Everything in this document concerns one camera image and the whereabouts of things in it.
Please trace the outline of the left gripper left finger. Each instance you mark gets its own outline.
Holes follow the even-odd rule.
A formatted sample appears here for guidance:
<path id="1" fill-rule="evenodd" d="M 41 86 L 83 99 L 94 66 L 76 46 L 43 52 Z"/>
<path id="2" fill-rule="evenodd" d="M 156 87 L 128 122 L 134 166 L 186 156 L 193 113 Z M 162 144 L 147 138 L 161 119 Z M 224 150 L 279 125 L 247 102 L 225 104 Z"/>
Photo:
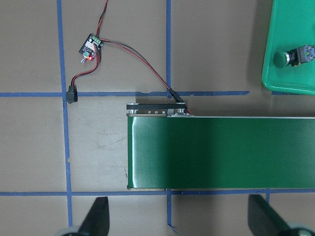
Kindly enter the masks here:
<path id="1" fill-rule="evenodd" d="M 109 229 L 108 197 L 98 197 L 81 224 L 78 234 L 80 236 L 107 236 Z"/>

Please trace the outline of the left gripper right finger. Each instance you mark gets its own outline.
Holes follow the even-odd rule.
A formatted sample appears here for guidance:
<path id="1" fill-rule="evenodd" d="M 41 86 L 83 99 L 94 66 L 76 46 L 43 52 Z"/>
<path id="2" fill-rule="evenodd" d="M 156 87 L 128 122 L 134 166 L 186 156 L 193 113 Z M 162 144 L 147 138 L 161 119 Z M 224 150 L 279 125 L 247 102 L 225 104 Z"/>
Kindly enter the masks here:
<path id="1" fill-rule="evenodd" d="M 261 195 L 248 198 L 248 227 L 253 236 L 294 236 L 293 230 Z"/>

